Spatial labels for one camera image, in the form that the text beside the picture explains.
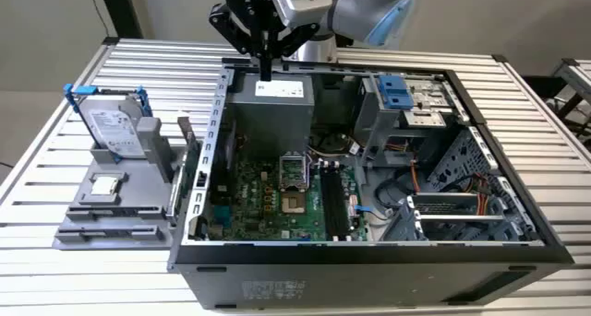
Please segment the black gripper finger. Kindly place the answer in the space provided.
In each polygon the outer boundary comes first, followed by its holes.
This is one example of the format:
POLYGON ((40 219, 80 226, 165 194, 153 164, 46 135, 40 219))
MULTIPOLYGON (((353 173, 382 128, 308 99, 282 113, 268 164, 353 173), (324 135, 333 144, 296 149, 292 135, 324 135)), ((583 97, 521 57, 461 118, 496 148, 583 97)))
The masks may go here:
POLYGON ((265 45, 265 81, 272 80, 272 61, 281 57, 290 56, 298 47, 312 38, 318 30, 318 24, 305 24, 297 26, 292 31, 278 38, 280 29, 273 27, 268 31, 265 45))
POLYGON ((257 58, 260 80, 266 82, 268 56, 262 47, 262 32, 252 28, 250 33, 245 33, 232 20, 230 9, 221 3, 212 6, 208 22, 238 53, 242 55, 248 54, 250 57, 257 58))

